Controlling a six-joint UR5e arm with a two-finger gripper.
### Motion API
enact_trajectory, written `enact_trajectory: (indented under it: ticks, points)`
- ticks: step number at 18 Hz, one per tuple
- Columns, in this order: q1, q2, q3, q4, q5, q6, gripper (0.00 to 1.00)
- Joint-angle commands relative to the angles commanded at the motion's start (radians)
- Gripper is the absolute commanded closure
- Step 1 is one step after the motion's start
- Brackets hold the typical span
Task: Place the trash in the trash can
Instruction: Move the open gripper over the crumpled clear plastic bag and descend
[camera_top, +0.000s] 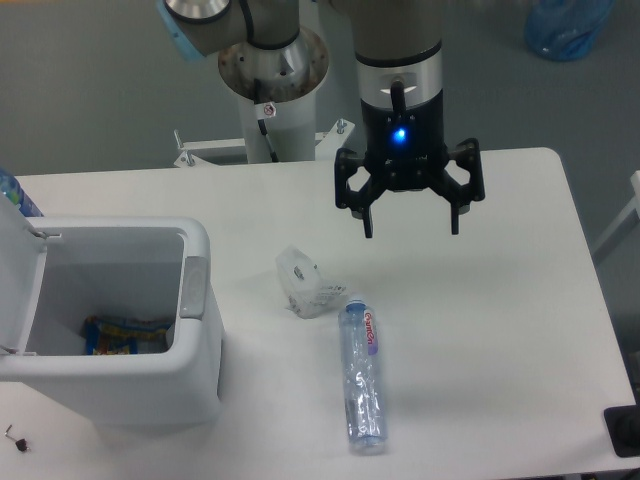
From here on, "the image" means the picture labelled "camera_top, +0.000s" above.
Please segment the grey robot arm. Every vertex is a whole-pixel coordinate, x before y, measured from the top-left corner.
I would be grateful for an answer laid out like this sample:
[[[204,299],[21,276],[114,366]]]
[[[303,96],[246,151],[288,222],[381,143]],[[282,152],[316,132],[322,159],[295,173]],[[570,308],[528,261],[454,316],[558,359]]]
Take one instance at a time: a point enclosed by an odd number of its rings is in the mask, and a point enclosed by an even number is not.
[[[438,1],[334,1],[351,29],[366,150],[335,154],[335,203],[373,231],[385,192],[429,189],[453,218],[485,196],[481,154],[470,138],[444,140],[442,5]],[[300,21],[296,1],[161,1],[157,10],[180,53],[218,58],[240,104],[252,163],[312,160],[315,93],[327,47]]]

